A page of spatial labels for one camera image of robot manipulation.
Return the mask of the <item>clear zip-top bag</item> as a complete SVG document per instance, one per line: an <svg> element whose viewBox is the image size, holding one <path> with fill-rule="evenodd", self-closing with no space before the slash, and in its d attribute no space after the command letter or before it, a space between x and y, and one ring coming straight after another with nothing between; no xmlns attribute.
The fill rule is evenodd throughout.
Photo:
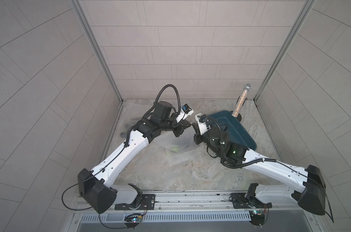
<svg viewBox="0 0 351 232"><path fill-rule="evenodd" d="M129 102L119 118L117 128L115 129L114 138L124 140L128 129L135 125L150 108L150 105Z"/></svg>
<svg viewBox="0 0 351 232"><path fill-rule="evenodd" d="M155 138L154 143L165 148L168 163L173 166L200 154L202 147L194 142L194 134L193 128L187 128L179 137L168 131Z"/></svg>

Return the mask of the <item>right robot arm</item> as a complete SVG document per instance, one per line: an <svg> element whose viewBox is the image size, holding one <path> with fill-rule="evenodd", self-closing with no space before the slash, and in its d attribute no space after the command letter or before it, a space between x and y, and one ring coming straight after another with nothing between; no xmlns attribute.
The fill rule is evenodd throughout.
<svg viewBox="0 0 351 232"><path fill-rule="evenodd" d="M326 213L326 185L318 167L293 166L261 155L243 145L230 141L227 131L216 126L192 124L196 144L206 144L207 150L220 158L230 169L247 169L264 174L283 183L264 187L252 183L242 204L251 208L269 208L273 202L297 203L303 210L323 216Z"/></svg>

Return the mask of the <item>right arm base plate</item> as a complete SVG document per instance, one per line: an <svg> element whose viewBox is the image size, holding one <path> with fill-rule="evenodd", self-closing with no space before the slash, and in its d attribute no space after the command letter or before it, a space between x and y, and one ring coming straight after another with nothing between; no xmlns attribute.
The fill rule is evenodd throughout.
<svg viewBox="0 0 351 232"><path fill-rule="evenodd" d="M262 203L256 197L247 198L245 193L231 193L229 201L233 204L234 209L265 209L272 208L272 204Z"/></svg>

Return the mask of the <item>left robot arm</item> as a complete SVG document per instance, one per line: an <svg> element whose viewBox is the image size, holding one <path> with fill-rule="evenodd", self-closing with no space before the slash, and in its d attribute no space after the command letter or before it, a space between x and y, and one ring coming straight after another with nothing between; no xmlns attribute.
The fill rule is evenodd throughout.
<svg viewBox="0 0 351 232"><path fill-rule="evenodd" d="M98 213L106 212L112 205L126 204L137 209L143 192L134 184L115 185L115 180L126 165L162 131L172 131L179 137L191 124L186 118L193 110L185 104L180 113L171 114L172 105L159 101L153 105L149 119L140 119L129 128L125 141L91 170L78 174L79 194Z"/></svg>

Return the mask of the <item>teal plastic bin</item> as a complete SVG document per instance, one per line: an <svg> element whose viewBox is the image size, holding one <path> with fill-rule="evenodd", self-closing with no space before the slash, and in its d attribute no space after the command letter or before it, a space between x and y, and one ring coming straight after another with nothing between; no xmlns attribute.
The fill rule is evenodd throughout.
<svg viewBox="0 0 351 232"><path fill-rule="evenodd" d="M257 149L254 139L238 121L238 118L232 116L232 112L222 110L208 116L217 121L221 129L229 134L231 142L243 145L252 150Z"/></svg>

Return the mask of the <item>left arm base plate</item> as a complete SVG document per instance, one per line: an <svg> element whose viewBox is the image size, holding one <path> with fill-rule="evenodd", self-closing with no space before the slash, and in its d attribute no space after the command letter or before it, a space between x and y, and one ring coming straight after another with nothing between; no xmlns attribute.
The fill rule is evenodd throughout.
<svg viewBox="0 0 351 232"><path fill-rule="evenodd" d="M115 205L115 210L153 210L155 200L155 194L142 194L138 206L134 206L133 204L117 204Z"/></svg>

